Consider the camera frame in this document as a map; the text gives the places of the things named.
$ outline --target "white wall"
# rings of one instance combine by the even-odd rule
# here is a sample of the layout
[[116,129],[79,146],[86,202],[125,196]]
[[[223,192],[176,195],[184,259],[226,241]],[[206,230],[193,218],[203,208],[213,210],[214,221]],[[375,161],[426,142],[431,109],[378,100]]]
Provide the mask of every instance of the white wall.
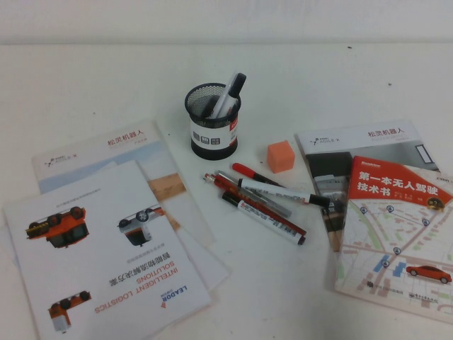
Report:
[[453,41],[450,0],[3,0],[0,43]]

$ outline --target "orange eraser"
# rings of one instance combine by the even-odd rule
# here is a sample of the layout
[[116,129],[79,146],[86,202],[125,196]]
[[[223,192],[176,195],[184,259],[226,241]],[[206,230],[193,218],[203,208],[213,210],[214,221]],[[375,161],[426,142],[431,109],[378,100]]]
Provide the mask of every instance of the orange eraser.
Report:
[[292,169],[295,158],[287,140],[268,146],[268,164],[274,174]]

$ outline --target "pen barcode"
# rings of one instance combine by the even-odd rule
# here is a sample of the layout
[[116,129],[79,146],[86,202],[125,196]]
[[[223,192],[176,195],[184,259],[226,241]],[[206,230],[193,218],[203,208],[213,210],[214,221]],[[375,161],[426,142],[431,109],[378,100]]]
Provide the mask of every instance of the pen barcode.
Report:
[[276,226],[278,229],[283,230],[284,232],[287,232],[288,234],[290,234],[293,237],[295,237],[297,234],[294,230],[288,228],[286,225],[284,225],[278,221],[274,221],[274,226]]
[[287,232],[288,234],[290,234],[292,237],[296,237],[297,235],[297,232],[295,232],[294,230],[288,228],[286,225],[284,225],[283,223],[281,222],[278,222],[276,220],[274,220],[273,218],[271,218],[270,216],[267,216],[266,214],[263,214],[261,211],[259,211],[258,209],[255,209],[253,207],[251,207],[250,205],[247,205],[245,203],[243,203],[241,205],[245,210],[249,211],[250,213],[253,213],[255,214],[256,216],[262,218],[263,220],[269,220],[270,222],[272,222],[272,224],[274,226],[276,226],[278,229],[284,231],[284,232]]

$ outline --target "sticker label on pen holder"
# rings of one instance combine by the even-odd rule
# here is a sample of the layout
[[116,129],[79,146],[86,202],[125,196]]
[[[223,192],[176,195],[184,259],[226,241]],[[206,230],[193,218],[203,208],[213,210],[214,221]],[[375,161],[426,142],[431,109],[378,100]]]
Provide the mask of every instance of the sticker label on pen holder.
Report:
[[199,126],[190,121],[190,136],[192,141],[208,150],[221,150],[229,147],[237,138],[238,118],[229,125],[217,129]]

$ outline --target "logistics brochure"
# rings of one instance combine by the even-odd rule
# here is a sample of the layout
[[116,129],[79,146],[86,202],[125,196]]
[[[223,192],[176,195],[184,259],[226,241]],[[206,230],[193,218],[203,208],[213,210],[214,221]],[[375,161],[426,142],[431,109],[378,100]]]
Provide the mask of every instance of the logistics brochure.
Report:
[[212,232],[151,120],[39,154],[33,168],[46,193],[129,160],[137,161],[207,289],[216,287],[229,272],[203,247]]
[[210,303],[135,161],[5,207],[41,339],[143,339]]

